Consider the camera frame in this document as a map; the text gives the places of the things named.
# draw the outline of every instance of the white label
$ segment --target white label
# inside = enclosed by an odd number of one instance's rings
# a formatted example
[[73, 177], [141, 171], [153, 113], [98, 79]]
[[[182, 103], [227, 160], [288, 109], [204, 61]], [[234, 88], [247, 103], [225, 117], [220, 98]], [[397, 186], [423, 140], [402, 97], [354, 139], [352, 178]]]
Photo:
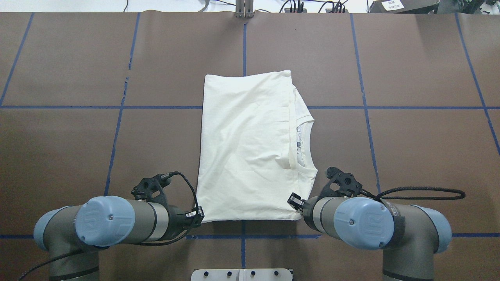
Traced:
[[403, 9], [405, 6], [401, 3], [401, 0], [390, 0], [382, 2], [382, 6], [386, 11], [394, 11]]

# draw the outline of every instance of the white metal plate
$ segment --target white metal plate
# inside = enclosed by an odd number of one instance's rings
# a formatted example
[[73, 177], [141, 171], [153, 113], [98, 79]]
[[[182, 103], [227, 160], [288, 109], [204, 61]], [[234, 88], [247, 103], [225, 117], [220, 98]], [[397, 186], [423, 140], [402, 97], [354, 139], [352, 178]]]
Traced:
[[293, 281], [294, 275], [286, 268], [198, 269], [191, 281]]

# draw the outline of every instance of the blue tape line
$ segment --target blue tape line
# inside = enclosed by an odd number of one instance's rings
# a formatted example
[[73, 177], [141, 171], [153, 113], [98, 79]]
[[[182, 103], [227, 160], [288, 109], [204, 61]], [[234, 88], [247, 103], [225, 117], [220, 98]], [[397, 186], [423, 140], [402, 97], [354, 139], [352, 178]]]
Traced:
[[[0, 109], [98, 109], [119, 110], [120, 105], [0, 105]], [[364, 110], [364, 106], [312, 105], [310, 110]], [[367, 106], [368, 110], [483, 110], [482, 106]], [[486, 106], [488, 110], [500, 110], [500, 106]], [[201, 105], [124, 105], [126, 110], [201, 110]]]
[[243, 24], [243, 76], [247, 76], [247, 24]]
[[[141, 13], [137, 13], [137, 18], [135, 19], [135, 29], [133, 31], [132, 46], [130, 47], [130, 60], [128, 61], [128, 70], [132, 69], [132, 59], [134, 58], [134, 49], [136, 47], [137, 30], [139, 29], [139, 19], [141, 18]], [[125, 98], [127, 97], [127, 88], [129, 84], [130, 76], [125, 78], [125, 83], [123, 85], [123, 97], [121, 98], [120, 112], [118, 113], [118, 121], [116, 122], [116, 130], [114, 131], [113, 148], [111, 149], [111, 158], [109, 159], [109, 167], [107, 169], [106, 185], [104, 187], [104, 196], [108, 196], [111, 183], [111, 170], [113, 169], [113, 164], [115, 163], [115, 154], [117, 151], [117, 140], [118, 133], [120, 132], [120, 125], [122, 123], [122, 115], [125, 108]]]
[[318, 239], [321, 234], [246, 235], [246, 239]]
[[132, 58], [134, 57], [134, 49], [136, 48], [136, 38], [137, 29], [139, 29], [139, 19], [141, 18], [141, 13], [137, 13], [137, 18], [135, 19], [135, 30], [133, 32], [132, 47], [130, 48], [130, 60], [128, 61], [128, 70], [132, 69]]
[[[243, 24], [243, 76], [247, 76], [247, 24]], [[241, 268], [247, 268], [247, 254], [245, 253], [247, 241], [247, 222], [241, 221]]]
[[368, 116], [368, 104], [367, 104], [367, 97], [365, 95], [365, 84], [363, 83], [363, 75], [361, 74], [360, 52], [358, 50], [358, 41], [356, 40], [356, 29], [354, 26], [354, 17], [353, 17], [352, 13], [350, 13], [349, 15], [350, 15], [350, 26], [352, 29], [352, 40], [354, 42], [354, 51], [356, 53], [357, 74], [359, 76], [359, 85], [361, 87], [361, 94], [363, 97], [364, 118], [366, 119], [366, 128], [368, 130], [368, 140], [370, 143], [371, 162], [372, 162], [373, 168], [375, 170], [376, 188], [378, 190], [378, 193], [381, 193], [382, 191], [380, 189], [379, 170], [377, 169], [377, 160], [375, 158], [374, 141], [372, 138], [372, 127], [370, 126], [370, 117]]
[[[453, 233], [457, 238], [481, 238], [500, 237], [500, 233]], [[284, 234], [284, 235], [245, 235], [245, 239], [318, 239], [321, 234]], [[241, 239], [242, 235], [188, 235], [188, 240], [210, 240], [210, 239]], [[0, 234], [0, 239], [33, 239], [33, 235], [27, 234]]]
[[26, 30], [24, 31], [24, 35], [22, 36], [21, 44], [19, 45], [19, 49], [17, 49], [17, 53], [15, 54], [14, 62], [12, 63], [12, 67], [10, 68], [10, 72], [8, 73], [7, 81], [5, 82], [5, 87], [3, 87], [3, 92], [0, 97], [0, 106], [4, 102], [5, 95], [7, 94], [7, 89], [9, 88], [9, 84], [11, 83], [12, 75], [14, 74], [14, 69], [18, 64], [19, 56], [21, 55], [21, 51], [23, 50], [23, 46], [25, 45], [26, 37], [28, 36], [28, 31], [30, 31], [31, 23], [33, 22], [33, 17], [35, 13], [32, 12], [29, 17], [28, 25], [26, 26]]
[[307, 107], [310, 110], [363, 110], [365, 109], [364, 106], [328, 106], [328, 105], [321, 105], [321, 106], [315, 106], [315, 105], [310, 105]]
[[119, 105], [2, 105], [0, 106], [0, 109], [48, 109], [48, 110], [60, 110], [60, 109], [68, 109], [68, 110], [75, 110], [75, 109], [120, 109]]
[[122, 114], [124, 111], [125, 97], [127, 96], [127, 85], [129, 83], [129, 77], [125, 78], [125, 83], [123, 86], [123, 97], [121, 98], [120, 112], [118, 113], [118, 121], [116, 122], [116, 130], [114, 131], [113, 148], [111, 149], [111, 159], [109, 160], [109, 167], [107, 169], [106, 186], [104, 187], [104, 196], [108, 196], [108, 191], [110, 189], [111, 182], [111, 170], [113, 169], [113, 164], [115, 163], [115, 153], [117, 151], [117, 140], [118, 133], [120, 132], [120, 124], [122, 123]]
[[212, 235], [212, 234], [205, 234], [205, 235], [186, 235], [186, 239], [188, 240], [196, 240], [196, 239], [241, 239], [242, 235]]
[[33, 235], [7, 234], [7, 235], [0, 235], [0, 239], [33, 239]]
[[451, 237], [464, 237], [464, 238], [500, 237], [500, 233], [453, 233]]
[[482, 110], [482, 106], [368, 106], [369, 110]]
[[187, 235], [188, 240], [204, 239], [318, 239], [321, 234]]
[[483, 92], [481, 92], [481, 87], [479, 87], [478, 78], [476, 77], [476, 72], [474, 71], [471, 58], [469, 57], [469, 51], [467, 51], [464, 35], [462, 34], [462, 28], [460, 27], [460, 20], [458, 13], [455, 13], [455, 20], [456, 20], [456, 27], [458, 28], [458, 34], [460, 35], [460, 41], [462, 42], [463, 51], [465, 52], [465, 57], [467, 58], [467, 63], [469, 64], [470, 72], [472, 73], [472, 78], [474, 79], [475, 88], [477, 89], [477, 93], [479, 94], [479, 99], [481, 100], [482, 108], [484, 109], [484, 115], [486, 115], [486, 119], [488, 120], [489, 130], [491, 131], [491, 135], [493, 136], [493, 140], [495, 141], [496, 151], [498, 152], [498, 155], [500, 155], [500, 144], [497, 139], [497, 134], [495, 133], [495, 129], [493, 128], [492, 120], [490, 118], [490, 114], [488, 113], [485, 99], [483, 98]]
[[201, 105], [126, 105], [127, 110], [200, 110]]
[[241, 268], [247, 268], [247, 255], [245, 253], [245, 248], [247, 247], [247, 240], [241, 238]]

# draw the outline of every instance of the white t-shirt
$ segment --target white t-shirt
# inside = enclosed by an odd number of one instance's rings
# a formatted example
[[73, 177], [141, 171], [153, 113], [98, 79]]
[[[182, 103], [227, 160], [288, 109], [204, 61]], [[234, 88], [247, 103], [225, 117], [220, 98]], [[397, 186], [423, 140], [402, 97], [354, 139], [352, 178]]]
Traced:
[[287, 200], [311, 193], [313, 122], [289, 70], [207, 75], [196, 192], [203, 222], [300, 219]]

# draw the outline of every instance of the black device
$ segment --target black device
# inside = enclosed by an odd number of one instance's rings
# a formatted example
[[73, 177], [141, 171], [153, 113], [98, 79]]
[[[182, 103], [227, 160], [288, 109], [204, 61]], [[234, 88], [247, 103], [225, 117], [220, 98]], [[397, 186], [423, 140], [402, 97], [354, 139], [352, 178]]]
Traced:
[[370, 14], [428, 14], [437, 13], [440, 0], [400, 0], [404, 8], [397, 10], [386, 10], [382, 1], [373, 1]]

